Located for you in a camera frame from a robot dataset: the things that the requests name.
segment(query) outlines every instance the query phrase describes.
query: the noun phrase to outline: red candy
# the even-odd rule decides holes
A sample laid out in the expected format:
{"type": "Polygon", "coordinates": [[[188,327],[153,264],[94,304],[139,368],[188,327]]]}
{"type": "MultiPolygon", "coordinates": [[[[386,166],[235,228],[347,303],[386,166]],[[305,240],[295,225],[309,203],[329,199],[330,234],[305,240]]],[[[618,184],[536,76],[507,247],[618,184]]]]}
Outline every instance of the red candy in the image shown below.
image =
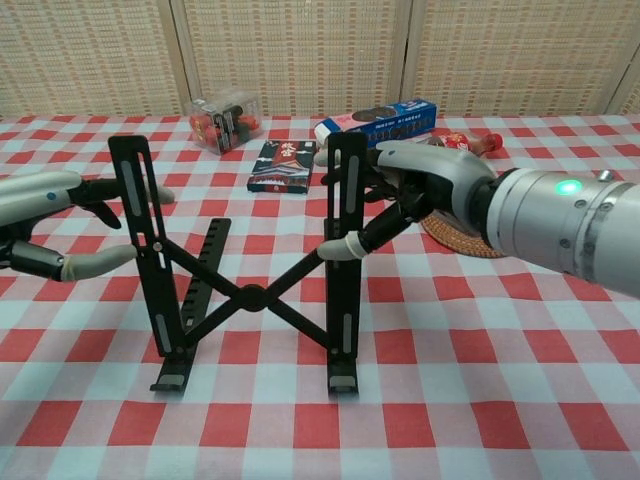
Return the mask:
{"type": "Polygon", "coordinates": [[[209,115],[191,115],[189,124],[194,132],[204,132],[213,122],[209,115]]]}
{"type": "Polygon", "coordinates": [[[207,145],[211,147],[216,147],[218,145],[218,137],[220,135],[220,129],[218,127],[210,125],[207,127],[204,134],[207,145]]]}
{"type": "Polygon", "coordinates": [[[260,127],[258,119],[252,115],[240,115],[238,123],[246,123],[249,126],[249,130],[255,130],[260,127]]]}

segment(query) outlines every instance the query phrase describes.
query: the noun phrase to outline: woven wall panel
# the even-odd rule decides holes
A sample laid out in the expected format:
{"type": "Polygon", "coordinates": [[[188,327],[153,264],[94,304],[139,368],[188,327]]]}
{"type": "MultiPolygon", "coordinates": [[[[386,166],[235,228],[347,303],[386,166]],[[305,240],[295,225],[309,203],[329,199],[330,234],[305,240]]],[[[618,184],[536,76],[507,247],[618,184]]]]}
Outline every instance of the woven wall panel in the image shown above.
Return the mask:
{"type": "Polygon", "coordinates": [[[269,114],[336,114],[389,98],[393,0],[186,0],[203,95],[232,85],[269,114]]]}
{"type": "Polygon", "coordinates": [[[442,113],[596,113],[638,0],[429,0],[413,94],[442,113]]]}
{"type": "Polygon", "coordinates": [[[635,85],[631,89],[629,98],[624,103],[621,113],[640,113],[640,78],[636,80],[635,85]]]}
{"type": "Polygon", "coordinates": [[[181,111],[156,0],[4,0],[0,13],[0,115],[181,111]]]}

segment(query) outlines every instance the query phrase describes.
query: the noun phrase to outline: stand base foot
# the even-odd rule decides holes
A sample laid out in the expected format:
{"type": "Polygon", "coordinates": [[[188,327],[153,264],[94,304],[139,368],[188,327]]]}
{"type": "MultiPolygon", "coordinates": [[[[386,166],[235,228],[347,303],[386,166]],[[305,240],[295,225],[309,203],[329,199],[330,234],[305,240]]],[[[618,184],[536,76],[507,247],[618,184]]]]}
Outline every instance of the stand base foot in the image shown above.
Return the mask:
{"type": "Polygon", "coordinates": [[[158,380],[151,385],[152,392],[184,392],[191,374],[196,349],[190,349],[183,358],[165,358],[158,380]]]}
{"type": "Polygon", "coordinates": [[[327,363],[329,393],[358,393],[355,360],[332,360],[327,363]]]}

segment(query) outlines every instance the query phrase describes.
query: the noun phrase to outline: clear plastic box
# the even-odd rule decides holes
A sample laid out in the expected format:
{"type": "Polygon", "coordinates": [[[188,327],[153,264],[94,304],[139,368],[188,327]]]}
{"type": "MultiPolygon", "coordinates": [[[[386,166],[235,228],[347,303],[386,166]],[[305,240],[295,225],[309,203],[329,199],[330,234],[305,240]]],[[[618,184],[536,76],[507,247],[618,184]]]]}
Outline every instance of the clear plastic box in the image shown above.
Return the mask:
{"type": "Polygon", "coordinates": [[[258,96],[227,88],[212,98],[193,100],[187,108],[192,140],[217,155],[262,133],[258,96]]]}

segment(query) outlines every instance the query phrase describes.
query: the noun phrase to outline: robot finger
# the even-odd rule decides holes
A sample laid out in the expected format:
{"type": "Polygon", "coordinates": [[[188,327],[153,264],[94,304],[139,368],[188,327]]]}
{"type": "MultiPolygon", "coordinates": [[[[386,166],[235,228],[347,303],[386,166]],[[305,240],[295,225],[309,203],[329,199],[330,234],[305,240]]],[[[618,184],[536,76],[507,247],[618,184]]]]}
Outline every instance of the robot finger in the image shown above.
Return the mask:
{"type": "Polygon", "coordinates": [[[133,260],[133,245],[120,245],[88,255],[64,256],[55,250],[21,240],[13,242],[4,257],[8,267],[58,282],[74,282],[97,277],[133,260]]]}
{"type": "MultiPolygon", "coordinates": [[[[326,167],[329,164],[329,150],[323,148],[313,156],[313,163],[319,167],[326,167]]],[[[336,159],[336,166],[340,165],[339,159],[336,159]]]]}
{"type": "Polygon", "coordinates": [[[340,181],[340,167],[337,167],[334,171],[333,174],[329,174],[327,173],[326,175],[323,175],[322,178],[320,179],[320,183],[322,185],[331,185],[333,183],[338,183],[340,181]]]}
{"type": "MultiPolygon", "coordinates": [[[[149,182],[145,179],[144,184],[147,198],[150,199],[149,182]]],[[[157,190],[158,200],[161,204],[166,205],[175,201],[175,196],[170,189],[158,185],[157,190]]],[[[121,196],[121,190],[115,178],[83,180],[79,186],[68,190],[68,193],[71,202],[80,207],[113,200],[121,196]]]]}
{"type": "Polygon", "coordinates": [[[75,282],[98,277],[133,260],[138,255],[133,245],[118,245],[98,253],[69,255],[60,270],[61,282],[75,282]]]}

